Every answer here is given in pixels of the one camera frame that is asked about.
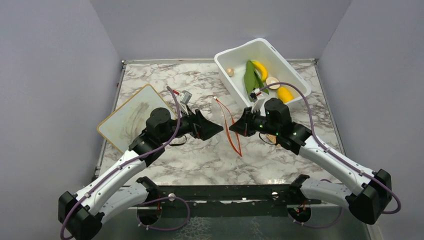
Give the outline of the clear orange zip top bag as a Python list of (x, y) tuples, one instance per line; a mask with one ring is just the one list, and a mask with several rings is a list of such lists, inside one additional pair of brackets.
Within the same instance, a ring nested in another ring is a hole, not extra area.
[(224, 145), (226, 150), (232, 150), (238, 156), (242, 157), (243, 154), (239, 135), (229, 130), (229, 127), (235, 123), (231, 111), (216, 96), (212, 97), (210, 107), (212, 121), (223, 127), (222, 133), (219, 133), (217, 138)]

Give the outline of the green leafy vegetable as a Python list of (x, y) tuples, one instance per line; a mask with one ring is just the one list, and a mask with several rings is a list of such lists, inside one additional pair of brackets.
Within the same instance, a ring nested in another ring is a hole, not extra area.
[(260, 72), (255, 69), (252, 61), (248, 60), (245, 66), (243, 80), (246, 93), (249, 94), (253, 89), (263, 88), (264, 82), (261, 81)]

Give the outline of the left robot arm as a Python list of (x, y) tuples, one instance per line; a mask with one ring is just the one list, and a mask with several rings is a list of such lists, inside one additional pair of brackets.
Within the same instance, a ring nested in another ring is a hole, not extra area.
[(68, 231), (76, 240), (91, 240), (103, 224), (117, 214), (137, 204), (155, 203), (158, 187), (147, 177), (126, 190), (120, 188), (157, 160), (174, 138), (189, 134), (206, 141), (223, 129), (206, 119), (198, 109), (178, 114), (177, 119), (172, 119), (166, 108), (154, 109), (146, 120), (145, 129), (108, 171), (76, 193), (66, 191), (59, 197), (61, 239), (65, 239), (64, 232)]

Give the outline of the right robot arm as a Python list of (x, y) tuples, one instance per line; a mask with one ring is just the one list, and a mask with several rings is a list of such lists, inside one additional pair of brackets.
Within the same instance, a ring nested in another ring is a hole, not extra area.
[(348, 209), (359, 221), (373, 225), (392, 200), (392, 178), (387, 171), (374, 171), (324, 144), (309, 128), (294, 122), (289, 107), (277, 98), (264, 103), (264, 114), (246, 107), (229, 130), (244, 137), (273, 135), (278, 145), (319, 165), (341, 182), (300, 175), (288, 190), (289, 199), (296, 204), (321, 200)]

